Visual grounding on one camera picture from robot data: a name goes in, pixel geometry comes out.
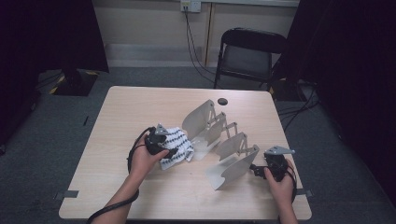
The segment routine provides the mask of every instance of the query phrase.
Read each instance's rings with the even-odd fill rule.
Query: cloth
[[[181,131],[179,128],[166,129],[169,132],[166,135],[166,140],[163,143],[164,148],[178,148],[177,153],[171,159],[162,159],[160,161],[161,168],[163,170],[168,169],[177,162],[180,161],[190,161],[193,154],[194,148],[191,142],[187,139],[187,135]]]

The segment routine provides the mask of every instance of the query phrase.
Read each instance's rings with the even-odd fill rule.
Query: person
[[[143,135],[137,143],[137,147],[134,151],[132,158],[131,172],[125,178],[124,182],[120,186],[119,190],[114,194],[114,196],[108,201],[106,206],[124,201],[125,199],[131,198],[139,189],[146,175],[154,167],[155,163],[160,159],[165,157],[169,150],[163,150],[156,155],[149,154],[146,146],[144,145],[144,139],[147,135]],[[286,177],[285,175],[281,182],[276,182],[271,174],[271,171],[264,169],[265,176],[268,179],[271,193],[276,201],[276,206],[279,211],[279,217],[282,224],[294,224],[297,223],[297,218],[294,215],[293,207],[291,206],[291,194],[292,194],[292,180],[291,177]],[[129,210],[132,204],[129,203],[117,209],[111,210],[109,212],[103,213],[101,216],[96,217],[92,223],[102,224],[102,223],[122,223],[126,222]]]

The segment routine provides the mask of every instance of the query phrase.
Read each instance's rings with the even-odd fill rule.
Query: chair
[[[272,53],[280,54],[285,48],[286,38],[282,35],[248,28],[226,31],[221,37],[213,89],[224,75],[260,81],[260,87],[267,83],[269,91],[273,81]]]

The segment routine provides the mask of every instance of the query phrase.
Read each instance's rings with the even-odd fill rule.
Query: wooden table
[[[219,105],[219,98],[226,98],[228,104]],[[262,154],[265,149],[289,147],[268,92],[112,87],[69,187],[78,190],[78,196],[64,198],[60,216],[86,219],[102,208],[128,175],[126,158],[136,137],[157,123],[165,128],[181,128],[183,119],[208,99],[215,102],[217,114],[226,114],[228,123],[237,122],[238,132],[247,135],[249,147],[256,144],[261,149],[256,165],[266,164]],[[220,190],[212,189],[205,170],[219,162],[214,150],[201,161],[183,161],[165,171],[159,164],[154,167],[140,186],[140,196],[128,218],[276,219],[267,181],[250,171]],[[305,195],[298,195],[293,207],[298,219],[311,218]]]

